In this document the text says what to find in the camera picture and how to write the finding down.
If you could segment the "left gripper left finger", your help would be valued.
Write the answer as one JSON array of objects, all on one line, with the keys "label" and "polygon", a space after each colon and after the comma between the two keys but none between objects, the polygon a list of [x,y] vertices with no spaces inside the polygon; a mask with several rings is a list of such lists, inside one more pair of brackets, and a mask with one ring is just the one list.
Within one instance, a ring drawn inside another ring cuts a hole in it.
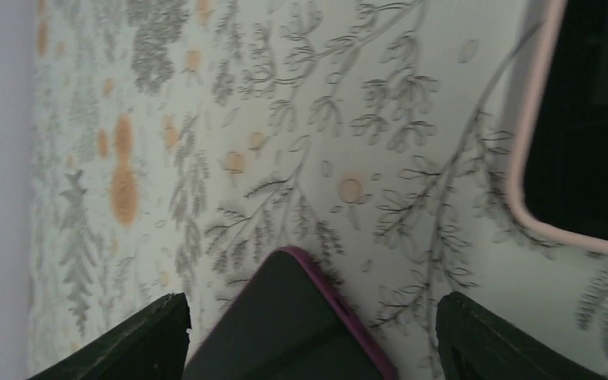
[{"label": "left gripper left finger", "polygon": [[33,379],[181,379],[191,328],[185,294],[165,294]]}]

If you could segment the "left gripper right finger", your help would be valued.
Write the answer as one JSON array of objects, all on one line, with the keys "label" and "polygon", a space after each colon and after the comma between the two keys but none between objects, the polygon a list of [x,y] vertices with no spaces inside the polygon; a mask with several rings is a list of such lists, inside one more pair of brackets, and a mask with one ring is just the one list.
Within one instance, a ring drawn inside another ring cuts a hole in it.
[{"label": "left gripper right finger", "polygon": [[435,331],[446,379],[603,379],[460,292],[442,297]]}]

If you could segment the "purple smartphone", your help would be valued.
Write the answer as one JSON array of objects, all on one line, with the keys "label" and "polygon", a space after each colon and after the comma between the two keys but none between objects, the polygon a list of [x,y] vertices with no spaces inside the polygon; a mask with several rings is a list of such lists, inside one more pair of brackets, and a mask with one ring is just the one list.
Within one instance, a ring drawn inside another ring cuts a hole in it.
[{"label": "purple smartphone", "polygon": [[396,379],[397,368],[311,255],[270,253],[185,366],[184,379]]}]

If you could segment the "pink-edged black smartphone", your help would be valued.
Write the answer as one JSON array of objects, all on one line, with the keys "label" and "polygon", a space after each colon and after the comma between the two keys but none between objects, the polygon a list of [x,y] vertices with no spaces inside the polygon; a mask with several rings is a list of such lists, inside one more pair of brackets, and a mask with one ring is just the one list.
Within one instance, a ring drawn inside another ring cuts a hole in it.
[{"label": "pink-edged black smartphone", "polygon": [[608,1],[539,1],[516,69],[506,195],[522,226],[608,256]]}]

